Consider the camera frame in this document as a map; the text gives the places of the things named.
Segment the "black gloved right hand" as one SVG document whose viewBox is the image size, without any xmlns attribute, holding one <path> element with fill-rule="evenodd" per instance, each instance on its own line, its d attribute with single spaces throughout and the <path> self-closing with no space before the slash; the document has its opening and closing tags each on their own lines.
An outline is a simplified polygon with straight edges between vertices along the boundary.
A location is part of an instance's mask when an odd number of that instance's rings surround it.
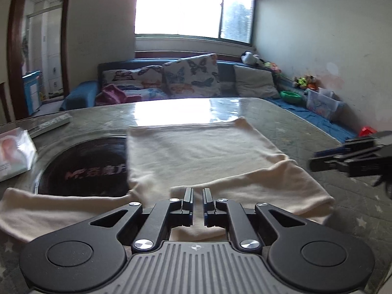
<svg viewBox="0 0 392 294">
<path fill-rule="evenodd" d="M 374 183 L 373 187 L 384 184 L 385 194 L 391 200 L 392 199 L 392 174 L 382 174 Z"/>
</svg>

